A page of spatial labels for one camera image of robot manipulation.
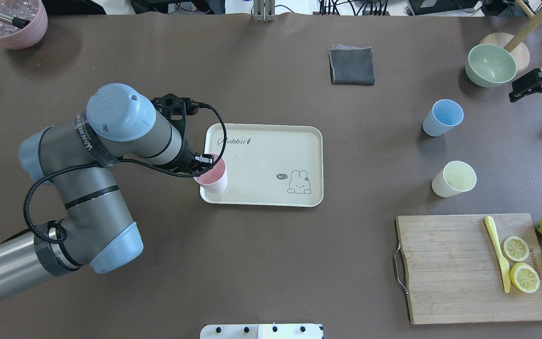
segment mint green bowl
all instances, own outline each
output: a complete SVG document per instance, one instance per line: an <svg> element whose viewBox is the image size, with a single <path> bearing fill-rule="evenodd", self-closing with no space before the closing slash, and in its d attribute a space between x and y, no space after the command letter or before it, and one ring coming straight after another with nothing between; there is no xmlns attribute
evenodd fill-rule
<svg viewBox="0 0 542 339"><path fill-rule="evenodd" d="M471 49L465 63L465 73L471 82L482 87L497 87L516 76L516 61L497 45L483 43Z"/></svg>

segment knife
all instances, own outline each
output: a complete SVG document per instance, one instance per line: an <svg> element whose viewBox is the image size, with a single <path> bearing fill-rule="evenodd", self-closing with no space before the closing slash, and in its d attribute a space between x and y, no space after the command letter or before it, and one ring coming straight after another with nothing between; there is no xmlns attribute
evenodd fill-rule
<svg viewBox="0 0 542 339"><path fill-rule="evenodd" d="M495 226L495 220L490 215L484 218L488 235L491 237L491 242L495 248L497 254L497 261L499 262L499 268L501 269L501 278L503 279L503 290L506 293L510 292L510 264L501 253L501 246L499 245L499 236L497 235L497 226Z"/></svg>

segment gray cloth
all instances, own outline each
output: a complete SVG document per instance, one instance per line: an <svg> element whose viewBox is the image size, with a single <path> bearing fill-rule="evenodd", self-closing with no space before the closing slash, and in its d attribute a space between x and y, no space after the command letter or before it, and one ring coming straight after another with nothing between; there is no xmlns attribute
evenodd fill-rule
<svg viewBox="0 0 542 339"><path fill-rule="evenodd" d="M374 50L371 47L358 48L337 45L329 49L329 65L332 83L373 85Z"/></svg>

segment wooden cutting board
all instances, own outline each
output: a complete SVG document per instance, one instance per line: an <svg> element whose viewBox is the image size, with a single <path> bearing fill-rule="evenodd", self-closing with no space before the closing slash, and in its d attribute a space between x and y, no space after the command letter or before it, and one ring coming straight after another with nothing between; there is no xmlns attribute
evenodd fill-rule
<svg viewBox="0 0 542 339"><path fill-rule="evenodd" d="M542 320L542 254L530 214L492 214L499 243L525 240L524 260L538 273L538 291L503 291L485 214L399 216L409 319L413 324Z"/></svg>

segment lemon half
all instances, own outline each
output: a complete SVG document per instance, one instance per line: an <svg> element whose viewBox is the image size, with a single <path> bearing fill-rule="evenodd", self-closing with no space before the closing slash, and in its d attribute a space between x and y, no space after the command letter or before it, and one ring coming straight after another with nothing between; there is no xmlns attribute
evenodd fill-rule
<svg viewBox="0 0 542 339"><path fill-rule="evenodd" d="M523 261L530 255L528 244L518 236L510 236L503 241L503 251L514 261Z"/></svg>
<svg viewBox="0 0 542 339"><path fill-rule="evenodd" d="M532 293L538 290L541 281L534 268L525 262L516 262L510 269L510 279L518 290Z"/></svg>

